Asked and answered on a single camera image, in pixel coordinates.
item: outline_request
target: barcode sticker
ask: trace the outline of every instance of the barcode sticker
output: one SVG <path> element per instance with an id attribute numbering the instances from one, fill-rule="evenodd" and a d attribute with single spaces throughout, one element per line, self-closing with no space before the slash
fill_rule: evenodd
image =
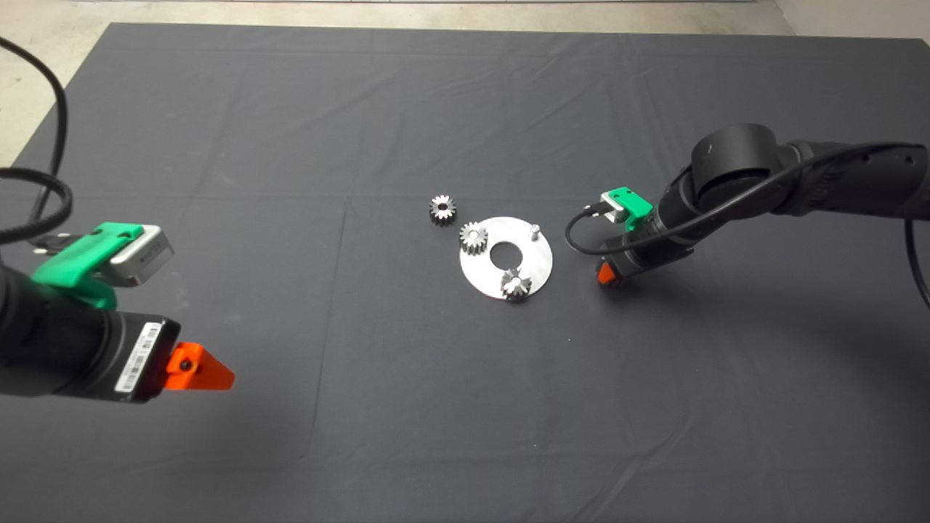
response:
<path id="1" fill-rule="evenodd" d="M 152 347 L 161 331 L 162 324 L 160 323 L 149 322 L 142 326 L 142 332 L 139 333 L 139 338 L 132 347 L 132 353 L 129 354 L 126 366 L 123 367 L 123 373 L 116 381 L 116 392 L 129 394 L 136 389 L 136 383 L 139 382 L 145 362 L 149 360 L 149 354 L 152 353 Z"/>

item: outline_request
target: green mount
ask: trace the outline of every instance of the green mount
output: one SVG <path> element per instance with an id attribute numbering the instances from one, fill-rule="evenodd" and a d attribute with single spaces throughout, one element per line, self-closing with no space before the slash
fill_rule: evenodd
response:
<path id="1" fill-rule="evenodd" d="M 113 288 L 94 278 L 99 268 L 142 234 L 137 223 L 105 221 L 92 233 L 72 243 L 39 266 L 33 281 L 98 309 L 115 309 Z"/>
<path id="2" fill-rule="evenodd" d="M 624 208 L 627 232 L 635 229 L 640 221 L 652 212 L 652 204 L 629 187 L 618 187 L 613 191 L 607 191 L 607 196 Z"/>

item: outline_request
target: aluminum disc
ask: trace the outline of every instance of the aluminum disc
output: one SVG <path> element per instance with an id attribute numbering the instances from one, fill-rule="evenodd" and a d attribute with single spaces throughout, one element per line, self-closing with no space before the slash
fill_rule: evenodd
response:
<path id="1" fill-rule="evenodd" d="M 520 249 L 523 261 L 517 269 L 521 274 L 529 275 L 530 295 L 546 284 L 552 272 L 552 249 L 542 232 L 537 233 L 534 240 L 531 223 L 509 216 L 488 218 L 481 221 L 479 226 L 487 230 L 487 248 L 479 254 L 460 251 L 458 255 L 462 273 L 475 288 L 485 296 L 504 299 L 504 293 L 500 290 L 504 270 L 491 261 L 491 250 L 501 243 L 511 243 Z"/>

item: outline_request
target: spur gear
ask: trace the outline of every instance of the spur gear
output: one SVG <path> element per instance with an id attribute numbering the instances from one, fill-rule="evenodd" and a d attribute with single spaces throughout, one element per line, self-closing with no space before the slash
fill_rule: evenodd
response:
<path id="1" fill-rule="evenodd" d="M 532 284 L 528 275 L 520 275 L 517 269 L 508 269 L 504 271 L 504 276 L 500 279 L 500 290 L 508 302 L 521 302 L 529 296 Z"/>
<path id="2" fill-rule="evenodd" d="M 469 254 L 479 254 L 487 248 L 487 229 L 472 221 L 458 231 L 458 244 Z"/>
<path id="3" fill-rule="evenodd" d="M 430 220 L 436 225 L 448 225 L 456 220 L 456 203 L 451 196 L 440 194 L 430 200 Z"/>

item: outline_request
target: gray floor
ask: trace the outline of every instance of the gray floor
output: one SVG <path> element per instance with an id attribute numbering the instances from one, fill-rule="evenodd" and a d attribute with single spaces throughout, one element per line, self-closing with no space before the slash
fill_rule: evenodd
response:
<path id="1" fill-rule="evenodd" d="M 930 35 L 927 0 L 609 4 L 377 4 L 0 0 L 0 34 L 67 82 L 112 21 L 591 33 Z M 52 103 L 44 80 L 0 55 L 0 165 Z"/>

